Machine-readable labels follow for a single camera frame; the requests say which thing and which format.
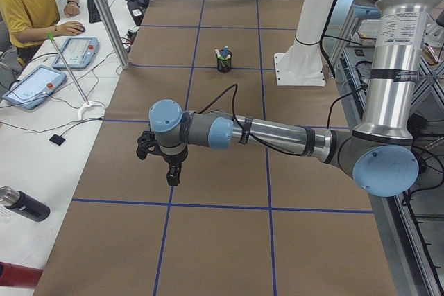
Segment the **blue joint cap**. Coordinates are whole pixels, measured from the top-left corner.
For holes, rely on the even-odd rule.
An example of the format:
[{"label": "blue joint cap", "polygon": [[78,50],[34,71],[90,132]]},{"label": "blue joint cap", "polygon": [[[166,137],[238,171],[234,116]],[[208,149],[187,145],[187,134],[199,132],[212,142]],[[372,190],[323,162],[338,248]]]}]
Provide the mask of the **blue joint cap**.
[{"label": "blue joint cap", "polygon": [[376,7],[353,4],[353,15],[360,19],[379,19],[381,12]]},{"label": "blue joint cap", "polygon": [[160,100],[148,112],[151,129],[159,133],[174,129],[180,123],[182,115],[182,108],[173,100]]},{"label": "blue joint cap", "polygon": [[353,179],[370,194],[391,197],[406,191],[418,177],[413,153],[401,146],[380,146],[362,155],[353,168]]},{"label": "blue joint cap", "polygon": [[232,133],[232,120],[223,117],[216,118],[208,132],[208,145],[213,149],[228,149]]}]

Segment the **red cup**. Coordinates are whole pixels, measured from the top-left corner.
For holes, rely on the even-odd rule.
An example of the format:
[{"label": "red cup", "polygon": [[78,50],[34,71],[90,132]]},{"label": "red cup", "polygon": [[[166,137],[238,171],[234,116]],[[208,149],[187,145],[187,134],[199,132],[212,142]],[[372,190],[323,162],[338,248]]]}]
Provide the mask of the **red cup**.
[{"label": "red cup", "polygon": [[34,289],[43,270],[0,262],[0,286]]}]

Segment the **white table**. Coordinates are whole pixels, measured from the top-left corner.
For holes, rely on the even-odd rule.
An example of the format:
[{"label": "white table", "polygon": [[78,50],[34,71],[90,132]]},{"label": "white table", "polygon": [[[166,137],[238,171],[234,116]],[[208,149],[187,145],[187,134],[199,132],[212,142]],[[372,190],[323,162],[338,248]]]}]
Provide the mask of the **white table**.
[{"label": "white table", "polygon": [[[111,12],[121,36],[128,29],[135,27],[124,0],[108,0]],[[86,31],[80,36],[92,36],[99,39],[99,50],[93,63],[85,71],[76,71],[81,76],[102,61],[113,51],[110,39],[102,23],[88,22],[87,0],[80,0],[82,13],[74,18],[63,18],[60,23],[76,20],[82,22]],[[66,37],[57,37],[59,46]],[[35,57],[55,52],[52,43],[46,41]],[[23,75],[30,73],[39,64],[51,66],[54,57],[44,61],[40,58],[30,63]],[[99,78],[96,89],[90,99],[109,105],[112,94],[119,80],[120,63],[115,53],[94,70]],[[87,93],[97,79],[88,73],[79,80],[80,86]],[[83,99],[67,76],[62,89],[54,95],[80,107]],[[103,109],[94,107],[84,113],[84,119],[103,116]],[[0,121],[22,128],[44,130],[77,121],[77,110],[62,101],[48,98],[33,111],[19,107],[0,109]],[[0,207],[0,261],[15,263],[33,268],[43,268],[63,218],[67,212],[71,197],[77,186],[90,150],[99,131],[101,121],[91,121],[77,125],[64,136],[66,142],[57,146],[49,141],[53,134],[62,134],[69,126],[43,134],[0,126],[0,175],[1,185],[23,191],[51,208],[49,217],[36,223]],[[0,287],[0,296],[28,296],[33,290]]]}]

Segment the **wristband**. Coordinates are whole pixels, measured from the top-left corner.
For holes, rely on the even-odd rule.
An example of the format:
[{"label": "wristband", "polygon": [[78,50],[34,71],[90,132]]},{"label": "wristband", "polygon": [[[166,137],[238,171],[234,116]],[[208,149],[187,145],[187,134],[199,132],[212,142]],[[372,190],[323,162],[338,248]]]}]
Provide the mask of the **wristband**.
[{"label": "wristband", "polygon": [[80,8],[80,6],[78,5],[77,1],[74,1],[74,0],[68,0],[68,1],[67,1],[67,4],[69,4],[69,3],[74,3],[74,4],[76,4],[77,7]]}]

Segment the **keyboard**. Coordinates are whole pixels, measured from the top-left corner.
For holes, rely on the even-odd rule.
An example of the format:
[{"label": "keyboard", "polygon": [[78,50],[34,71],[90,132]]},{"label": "keyboard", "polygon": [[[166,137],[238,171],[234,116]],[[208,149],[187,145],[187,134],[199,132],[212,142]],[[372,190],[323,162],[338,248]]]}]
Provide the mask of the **keyboard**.
[{"label": "keyboard", "polygon": [[89,22],[91,24],[93,24],[95,22],[102,21],[102,19],[100,18],[99,10],[97,9],[97,6],[94,3],[94,0],[87,0],[87,4],[88,4]]}]

